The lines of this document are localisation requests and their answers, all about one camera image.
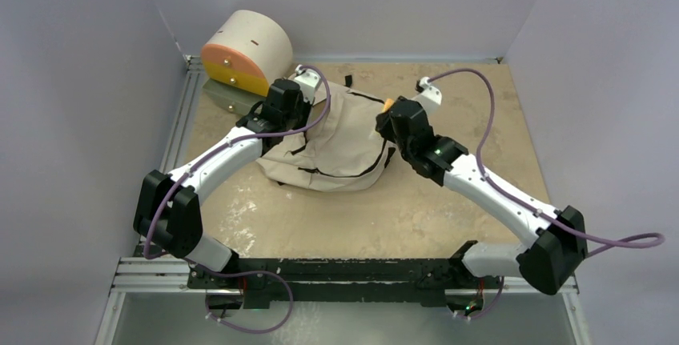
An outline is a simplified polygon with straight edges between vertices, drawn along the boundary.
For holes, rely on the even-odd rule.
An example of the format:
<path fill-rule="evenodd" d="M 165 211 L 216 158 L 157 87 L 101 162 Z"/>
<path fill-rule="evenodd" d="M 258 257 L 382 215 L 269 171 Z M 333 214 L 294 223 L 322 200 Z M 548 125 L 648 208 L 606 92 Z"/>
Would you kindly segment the yellow orange highlighter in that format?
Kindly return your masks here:
<path fill-rule="evenodd" d="M 387 111 L 394 103 L 394 100 L 391 98 L 387 98 L 384 102 L 383 106 L 383 112 Z"/>

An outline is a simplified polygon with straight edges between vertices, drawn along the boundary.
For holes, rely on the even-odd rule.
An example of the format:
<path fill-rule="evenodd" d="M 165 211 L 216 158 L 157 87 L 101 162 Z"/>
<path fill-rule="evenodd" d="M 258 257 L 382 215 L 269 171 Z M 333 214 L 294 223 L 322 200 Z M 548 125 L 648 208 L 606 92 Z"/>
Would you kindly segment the beige canvas backpack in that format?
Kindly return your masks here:
<path fill-rule="evenodd" d="M 374 132 L 384 100 L 334 82 L 329 88 L 328 114 L 305 133 L 286 136 L 257 160 L 268 179 L 312 191 L 361 191 L 388 167 L 396 145 Z"/>

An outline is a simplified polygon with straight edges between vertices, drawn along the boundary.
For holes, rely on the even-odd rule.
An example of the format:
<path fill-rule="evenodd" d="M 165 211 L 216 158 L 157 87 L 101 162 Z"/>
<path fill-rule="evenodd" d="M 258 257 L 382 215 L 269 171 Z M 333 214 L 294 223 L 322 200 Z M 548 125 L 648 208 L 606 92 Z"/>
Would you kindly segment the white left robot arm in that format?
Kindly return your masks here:
<path fill-rule="evenodd" d="M 305 131 L 321 81 L 302 76 L 278 78 L 267 97 L 251 107 L 227 135 L 198 158 L 164 174 L 145 176 L 133 228 L 165 254 L 207 268 L 207 277 L 228 288 L 239 277 L 238 254 L 203 229 L 201 205 L 235 172 L 262 157 L 284 137 Z"/>

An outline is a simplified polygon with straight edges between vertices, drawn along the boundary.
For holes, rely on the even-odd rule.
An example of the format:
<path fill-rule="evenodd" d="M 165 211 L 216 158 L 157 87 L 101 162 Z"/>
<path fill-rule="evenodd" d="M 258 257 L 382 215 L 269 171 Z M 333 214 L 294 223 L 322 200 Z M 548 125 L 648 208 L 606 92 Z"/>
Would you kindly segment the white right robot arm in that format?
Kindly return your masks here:
<path fill-rule="evenodd" d="M 555 295 L 585 260 L 585 219 L 578 209 L 559 210 L 496 177 L 466 147 L 435 134 L 419 102 L 398 98 L 376 116 L 376 132 L 398 146 L 418 175 L 472 201 L 518 238 L 516 245 L 469 244 L 449 266 L 455 284 L 521 277 L 539 292 Z"/>

